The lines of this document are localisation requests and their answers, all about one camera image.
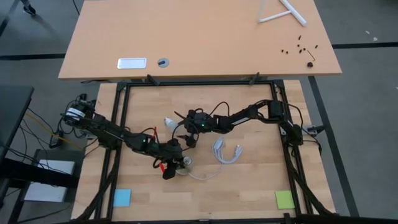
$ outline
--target green square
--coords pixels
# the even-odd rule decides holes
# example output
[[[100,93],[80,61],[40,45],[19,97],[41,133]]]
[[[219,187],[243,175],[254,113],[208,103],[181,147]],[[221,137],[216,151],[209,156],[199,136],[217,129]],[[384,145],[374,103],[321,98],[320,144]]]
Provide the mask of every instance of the green square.
[[[292,193],[289,190],[280,190],[275,192],[276,203],[278,209],[290,209],[294,208]]]

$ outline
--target white charging cable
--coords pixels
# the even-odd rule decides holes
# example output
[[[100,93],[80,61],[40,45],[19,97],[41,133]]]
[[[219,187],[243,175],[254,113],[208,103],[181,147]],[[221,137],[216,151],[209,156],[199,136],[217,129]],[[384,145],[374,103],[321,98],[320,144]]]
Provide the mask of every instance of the white charging cable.
[[[208,180],[208,179],[210,179],[212,177],[217,176],[223,170],[224,164],[232,164],[236,160],[238,160],[239,156],[242,154],[242,147],[240,145],[237,145],[235,147],[235,155],[230,161],[225,161],[223,159],[224,142],[225,142],[224,138],[223,137],[219,137],[213,144],[213,154],[216,157],[216,159],[221,163],[220,169],[218,169],[218,171],[215,174],[212,174],[212,175],[210,175],[210,176],[208,176],[206,178],[195,177],[192,173],[189,173],[189,176],[191,176],[192,178],[194,178],[196,180]]]

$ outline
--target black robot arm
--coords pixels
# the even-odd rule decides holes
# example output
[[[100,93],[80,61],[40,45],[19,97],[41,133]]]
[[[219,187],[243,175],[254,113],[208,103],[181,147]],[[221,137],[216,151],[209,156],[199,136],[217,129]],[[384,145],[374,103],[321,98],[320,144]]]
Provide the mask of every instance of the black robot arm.
[[[259,112],[259,109],[264,106],[266,106],[268,110],[267,118]],[[216,114],[211,116],[211,114],[204,112],[202,109],[189,110],[186,117],[183,117],[177,112],[175,112],[175,114],[183,118],[179,124],[184,125],[187,132],[191,134],[190,136],[185,137],[188,146],[190,146],[190,143],[192,144],[192,141],[189,140],[192,140],[192,136],[194,134],[209,132],[226,134],[232,131],[235,126],[243,124],[251,119],[257,119],[266,124],[279,124],[286,132],[289,143],[294,145],[303,144],[302,127],[297,124],[292,124],[286,118],[284,113],[284,103],[277,100],[261,100],[229,116]]]
[[[97,136],[100,145],[108,149],[116,149],[124,142],[133,152],[154,157],[154,168],[159,166],[155,164],[157,161],[167,163],[167,168],[163,173],[164,179],[174,177],[176,169],[184,168],[182,148],[177,139],[159,143],[156,136],[144,132],[131,133],[95,113],[94,105],[90,102],[79,101],[72,104],[67,113],[62,116],[67,125]]]

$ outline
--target wooden table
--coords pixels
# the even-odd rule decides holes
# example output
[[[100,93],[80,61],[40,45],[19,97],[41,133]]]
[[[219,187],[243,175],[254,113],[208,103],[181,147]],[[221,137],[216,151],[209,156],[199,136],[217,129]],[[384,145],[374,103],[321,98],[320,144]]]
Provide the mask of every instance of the wooden table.
[[[310,124],[300,82],[289,80],[284,83],[289,103],[298,106],[304,123]],[[113,83],[102,84],[99,89],[96,112],[108,119],[111,119],[115,91],[116,84]],[[134,87],[129,97],[126,126],[132,132],[157,126],[160,141],[164,142],[171,136],[164,118],[170,116],[178,120],[174,111],[181,114],[195,108],[210,111],[219,102],[227,101],[231,113],[235,113],[264,98],[271,99],[269,85]],[[123,98],[119,102],[118,116],[122,105]],[[220,106],[215,113],[224,115],[226,108]],[[299,123],[297,110],[291,110],[291,113],[294,122]],[[220,134],[201,134],[197,147],[186,152],[193,158],[195,175],[205,177],[218,170],[220,164],[211,151],[218,136]],[[221,173],[210,180],[180,175],[163,180],[160,169],[152,168],[153,158],[133,153],[123,146],[117,189],[132,190],[131,206],[114,208],[113,220],[275,218],[283,217],[285,212],[294,215],[293,210],[278,210],[275,200],[276,190],[290,190],[278,125],[249,121],[223,136],[226,158],[233,156],[237,144],[243,147],[243,153],[234,164],[225,165]],[[104,152],[103,148],[97,149],[83,163],[72,218],[84,211],[98,189]],[[308,186],[324,206],[333,211],[317,145],[305,142],[300,146],[300,152]],[[305,211],[302,198],[300,203]],[[107,204],[104,200],[103,213]]]
[[[261,0],[85,1],[59,78],[340,74],[314,1],[289,2],[307,27],[293,15],[259,24]],[[267,0],[263,16],[283,11],[278,0]],[[119,58],[146,58],[147,65],[120,70]],[[160,58],[170,65],[160,68]]]

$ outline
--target blue square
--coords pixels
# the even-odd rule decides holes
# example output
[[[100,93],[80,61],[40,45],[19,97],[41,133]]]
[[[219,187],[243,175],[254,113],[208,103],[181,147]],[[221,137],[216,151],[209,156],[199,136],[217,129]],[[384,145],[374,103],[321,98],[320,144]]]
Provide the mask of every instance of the blue square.
[[[130,207],[131,189],[116,189],[114,193],[114,207]]]

